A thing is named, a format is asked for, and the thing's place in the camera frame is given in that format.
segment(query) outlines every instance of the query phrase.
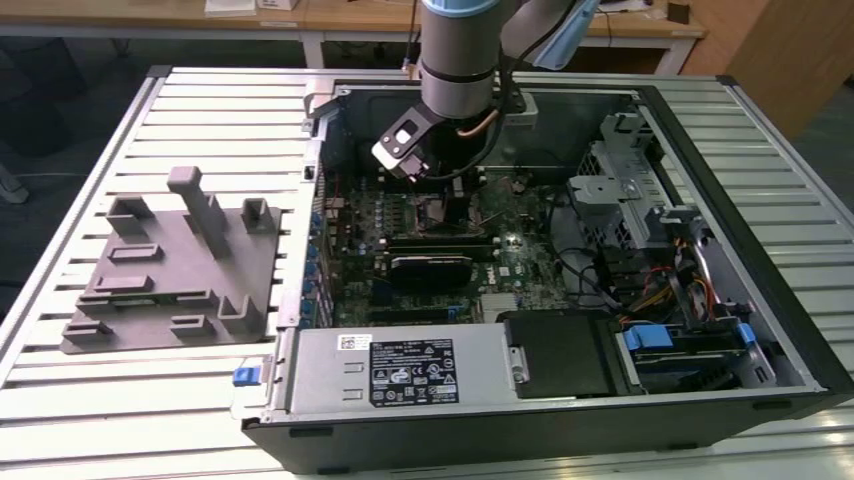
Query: blue tab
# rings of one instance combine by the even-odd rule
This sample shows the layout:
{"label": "blue tab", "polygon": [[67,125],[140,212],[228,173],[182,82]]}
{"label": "blue tab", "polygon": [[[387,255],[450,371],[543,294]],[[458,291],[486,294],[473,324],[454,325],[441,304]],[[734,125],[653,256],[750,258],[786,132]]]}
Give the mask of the blue tab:
{"label": "blue tab", "polygon": [[299,306],[299,313],[303,317],[310,317],[312,312],[315,311],[315,305],[311,300],[303,300]]}
{"label": "blue tab", "polygon": [[753,328],[750,328],[750,325],[747,325],[746,323],[739,323],[735,329],[738,330],[738,334],[742,336],[745,345],[757,343],[757,334],[753,333]]}
{"label": "blue tab", "polygon": [[240,367],[231,377],[235,387],[248,387],[262,384],[262,367]]}
{"label": "blue tab", "polygon": [[639,348],[673,347],[673,339],[663,325],[635,325],[623,332],[623,338],[630,351]]}
{"label": "blue tab", "polygon": [[457,320],[457,315],[459,315],[459,312],[462,310],[463,310],[462,305],[451,305],[449,307],[449,320]]}
{"label": "blue tab", "polygon": [[629,351],[634,352],[641,348],[641,339],[638,338],[638,334],[634,329],[629,329],[623,332],[623,339],[626,340],[626,346],[629,347]]}

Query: metal slatted table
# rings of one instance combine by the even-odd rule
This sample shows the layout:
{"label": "metal slatted table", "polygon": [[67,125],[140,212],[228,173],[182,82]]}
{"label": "metal slatted table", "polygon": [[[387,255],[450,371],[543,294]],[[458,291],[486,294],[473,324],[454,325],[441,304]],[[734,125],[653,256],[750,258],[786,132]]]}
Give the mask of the metal slatted table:
{"label": "metal slatted table", "polygon": [[[655,85],[697,142],[759,241],[836,352],[854,369],[854,218],[738,87],[713,78],[522,74],[522,80]],[[239,428],[263,387],[231,385],[235,368],[272,343],[78,356],[59,349],[74,304],[110,233],[111,198],[143,194],[152,209],[175,165],[196,165],[224,207],[246,197],[286,209],[283,228],[310,201],[299,188],[312,140],[303,98],[342,79],[401,79],[389,71],[175,68],[146,80],[92,175],[0,329],[0,473],[12,479],[210,476],[290,478]],[[683,198],[690,195],[673,167]],[[282,232],[274,278],[298,258]],[[270,313],[284,292],[275,284]],[[709,449],[363,473],[359,478],[457,476],[542,479],[850,478],[852,405],[762,425]],[[227,474],[242,474],[224,477]]]}

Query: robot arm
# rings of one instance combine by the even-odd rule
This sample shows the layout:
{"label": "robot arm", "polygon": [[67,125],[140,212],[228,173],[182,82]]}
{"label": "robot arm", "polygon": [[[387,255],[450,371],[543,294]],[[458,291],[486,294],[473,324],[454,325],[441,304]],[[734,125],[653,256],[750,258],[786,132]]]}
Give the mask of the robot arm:
{"label": "robot arm", "polygon": [[[599,0],[422,0],[422,102],[381,136],[371,152],[398,177],[417,181],[451,180],[489,155],[501,127],[511,75],[525,60],[535,66],[563,68],[578,48]],[[515,58],[510,66],[502,57]],[[494,100],[495,71],[502,93]],[[431,132],[445,127],[459,140],[490,138],[469,163],[445,162],[449,172],[429,175],[425,154]]]}

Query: desk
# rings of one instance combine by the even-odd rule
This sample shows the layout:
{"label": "desk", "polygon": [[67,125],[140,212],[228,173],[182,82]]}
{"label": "desk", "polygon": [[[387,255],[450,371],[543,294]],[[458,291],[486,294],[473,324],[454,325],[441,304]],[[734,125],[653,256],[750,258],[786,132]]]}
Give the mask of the desk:
{"label": "desk", "polygon": [[[399,0],[302,0],[292,11],[259,9],[254,17],[206,18],[204,0],[0,0],[0,35],[296,40],[310,68],[323,68],[324,41],[406,42],[411,4]],[[663,10],[665,0],[655,8]],[[666,50],[655,73],[678,74],[698,24],[653,20],[643,12],[599,15],[585,47]]]}

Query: power supply label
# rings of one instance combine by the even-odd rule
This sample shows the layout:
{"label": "power supply label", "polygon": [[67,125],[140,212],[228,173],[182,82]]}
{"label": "power supply label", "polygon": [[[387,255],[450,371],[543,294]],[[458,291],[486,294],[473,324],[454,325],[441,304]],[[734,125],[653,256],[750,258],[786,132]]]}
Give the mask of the power supply label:
{"label": "power supply label", "polygon": [[371,404],[407,407],[459,403],[454,342],[371,343]]}

